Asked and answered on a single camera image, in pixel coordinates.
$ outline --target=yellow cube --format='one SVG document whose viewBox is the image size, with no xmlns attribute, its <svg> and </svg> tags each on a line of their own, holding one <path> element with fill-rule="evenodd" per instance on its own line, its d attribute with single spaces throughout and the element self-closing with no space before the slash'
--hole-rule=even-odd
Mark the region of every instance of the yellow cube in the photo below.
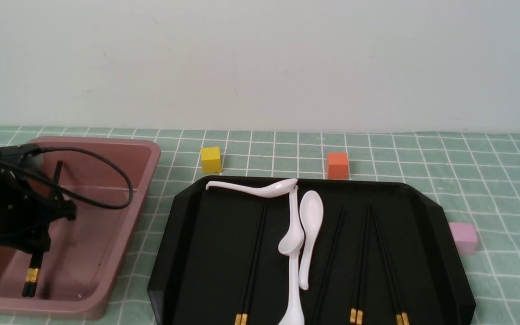
<svg viewBox="0 0 520 325">
<path fill-rule="evenodd" d="M 220 147 L 202 148 L 202 172 L 204 174 L 222 172 Z"/>
</svg>

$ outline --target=white ceramic spoon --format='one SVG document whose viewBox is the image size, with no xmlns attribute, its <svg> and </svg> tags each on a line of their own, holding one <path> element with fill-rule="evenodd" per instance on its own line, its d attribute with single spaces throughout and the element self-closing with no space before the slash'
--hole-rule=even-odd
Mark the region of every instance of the white ceramic spoon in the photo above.
<svg viewBox="0 0 520 325">
<path fill-rule="evenodd" d="M 278 251 L 289 257 L 288 261 L 288 308 L 279 325 L 304 325 L 304 313 L 298 287 L 298 257 L 304 243 L 304 231 L 298 216 L 298 187 L 290 192 L 290 226 L 278 244 Z"/>
<path fill-rule="evenodd" d="M 312 251 L 314 243 L 322 226 L 322 216 L 324 215 L 324 206 L 322 199 L 315 191 L 308 191 L 302 197 L 300 202 L 300 220 L 306 235 L 304 251 L 302 253 L 302 261 L 300 263 L 299 284 L 302 290 L 308 290 L 308 273 L 310 270 L 310 261 L 312 261 Z"/>
<path fill-rule="evenodd" d="M 290 178 L 284 179 L 282 181 L 277 181 L 276 183 L 270 184 L 265 187 L 249 187 L 232 183 L 226 183 L 225 181 L 209 181 L 208 184 L 206 184 L 206 189 L 209 189 L 210 187 L 222 187 L 224 189 L 230 189 L 256 195 L 257 197 L 273 198 L 289 193 L 296 186 L 297 182 L 298 179 Z"/>
</svg>

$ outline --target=pink cube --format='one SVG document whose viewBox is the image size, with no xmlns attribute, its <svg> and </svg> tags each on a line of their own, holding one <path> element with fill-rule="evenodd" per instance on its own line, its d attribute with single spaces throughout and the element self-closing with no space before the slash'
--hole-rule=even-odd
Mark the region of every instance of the pink cube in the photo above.
<svg viewBox="0 0 520 325">
<path fill-rule="evenodd" d="M 478 237 L 475 227 L 470 223 L 449 222 L 452 238 L 455 240 L 460 255 L 471 255 L 478 246 Z"/>
</svg>

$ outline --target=black serving tray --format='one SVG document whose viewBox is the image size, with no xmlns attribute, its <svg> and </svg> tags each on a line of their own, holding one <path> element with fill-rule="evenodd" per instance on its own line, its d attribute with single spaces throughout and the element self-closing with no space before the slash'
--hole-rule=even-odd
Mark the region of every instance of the black serving tray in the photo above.
<svg viewBox="0 0 520 325">
<path fill-rule="evenodd" d="M 208 176 L 176 195 L 148 285 L 159 325 L 232 325 L 265 214 L 248 325 L 276 325 L 288 302 L 288 258 L 278 243 L 289 224 L 288 195 L 259 198 L 209 181 L 262 187 L 280 179 Z M 469 325 L 475 300 L 442 208 L 401 183 L 300 179 L 298 198 L 320 194 L 324 221 L 301 291 L 306 325 L 346 325 L 356 272 L 359 228 L 372 203 L 384 224 L 386 246 L 411 325 Z M 344 213 L 330 281 L 324 270 L 336 222 Z M 370 242 L 365 322 L 393 325 L 395 316 L 376 239 Z"/>
</svg>

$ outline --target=pink tray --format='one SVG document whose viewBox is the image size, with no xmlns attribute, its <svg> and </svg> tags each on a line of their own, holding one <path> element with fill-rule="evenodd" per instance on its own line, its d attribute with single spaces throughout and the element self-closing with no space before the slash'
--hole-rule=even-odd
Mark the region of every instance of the pink tray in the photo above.
<svg viewBox="0 0 520 325">
<path fill-rule="evenodd" d="M 134 200 L 122 210 L 75 201 L 78 214 L 74 222 L 53 222 L 51 249 L 43 259 L 35 298 L 21 297 L 30 255 L 0 247 L 0 313 L 98 319 L 107 307 L 160 148 L 154 142 L 126 139 L 51 136 L 33 142 L 43 147 L 83 148 L 108 158 L 132 180 Z M 101 202 L 126 201 L 124 180 L 103 162 L 80 153 L 53 152 L 45 154 L 42 171 L 51 177 L 58 160 L 64 161 L 60 185 Z"/>
</svg>

